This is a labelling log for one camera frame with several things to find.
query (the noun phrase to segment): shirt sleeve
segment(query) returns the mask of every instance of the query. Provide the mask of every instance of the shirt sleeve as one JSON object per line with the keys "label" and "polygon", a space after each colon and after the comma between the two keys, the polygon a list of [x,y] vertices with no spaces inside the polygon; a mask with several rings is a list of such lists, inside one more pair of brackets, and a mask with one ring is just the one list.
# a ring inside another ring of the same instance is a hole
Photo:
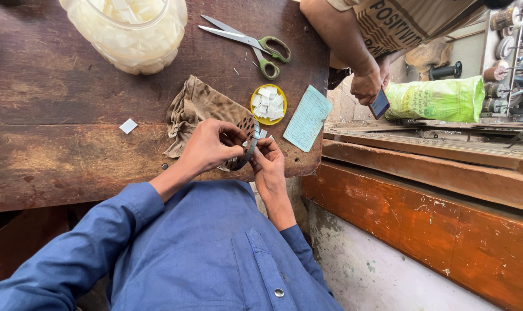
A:
{"label": "shirt sleeve", "polygon": [[304,269],[306,269],[306,271],[311,274],[311,276],[321,284],[321,286],[325,288],[331,296],[333,296],[332,291],[327,286],[327,282],[323,279],[323,271],[321,270],[321,267],[317,262],[315,262],[315,259],[313,259],[313,251],[307,244],[300,227],[298,227],[298,225],[293,225],[290,228],[280,231],[280,234],[294,251],[296,257],[298,257],[304,266]]}
{"label": "shirt sleeve", "polygon": [[113,269],[129,240],[163,210],[149,183],[96,205],[0,282],[0,310],[73,310],[75,298]]}
{"label": "shirt sleeve", "polygon": [[360,5],[363,0],[327,0],[335,9],[339,11],[348,11],[354,5]]}

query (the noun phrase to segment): beige t-shirt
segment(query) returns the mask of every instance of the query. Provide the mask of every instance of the beige t-shirt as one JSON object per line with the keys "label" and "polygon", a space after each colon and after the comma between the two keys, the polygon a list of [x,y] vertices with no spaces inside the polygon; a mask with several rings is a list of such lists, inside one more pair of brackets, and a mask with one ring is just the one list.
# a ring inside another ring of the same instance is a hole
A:
{"label": "beige t-shirt", "polygon": [[481,6],[469,17],[437,34],[477,0],[327,0],[339,11],[354,9],[369,52],[413,48],[459,29],[486,12]]}

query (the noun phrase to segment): metal snap button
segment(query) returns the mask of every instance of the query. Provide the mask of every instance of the metal snap button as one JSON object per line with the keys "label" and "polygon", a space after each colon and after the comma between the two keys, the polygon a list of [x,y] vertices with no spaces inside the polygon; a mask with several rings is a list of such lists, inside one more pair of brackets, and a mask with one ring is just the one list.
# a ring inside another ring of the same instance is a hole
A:
{"label": "metal snap button", "polygon": [[285,292],[283,292],[282,289],[277,288],[277,289],[275,290],[275,296],[281,298],[281,297],[285,296]]}

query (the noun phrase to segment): plastic jar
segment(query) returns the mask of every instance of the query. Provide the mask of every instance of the plastic jar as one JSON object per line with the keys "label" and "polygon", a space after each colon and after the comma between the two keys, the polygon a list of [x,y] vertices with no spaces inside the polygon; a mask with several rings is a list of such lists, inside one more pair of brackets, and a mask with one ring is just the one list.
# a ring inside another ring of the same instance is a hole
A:
{"label": "plastic jar", "polygon": [[[145,22],[135,19],[134,23],[115,20],[97,8],[109,1],[60,0],[60,4],[83,37],[116,68],[129,74],[149,75],[171,64],[187,24],[185,0],[157,0],[163,3],[158,15]],[[113,2],[125,4],[125,0]]]}

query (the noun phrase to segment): green sack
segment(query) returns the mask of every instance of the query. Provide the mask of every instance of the green sack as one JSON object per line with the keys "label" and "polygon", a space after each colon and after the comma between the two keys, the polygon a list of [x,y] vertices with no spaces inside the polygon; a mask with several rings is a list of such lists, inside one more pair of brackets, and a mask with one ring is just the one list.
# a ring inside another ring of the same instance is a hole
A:
{"label": "green sack", "polygon": [[484,82],[481,76],[404,84],[390,82],[385,93],[390,109],[384,116],[389,120],[427,118],[478,123]]}

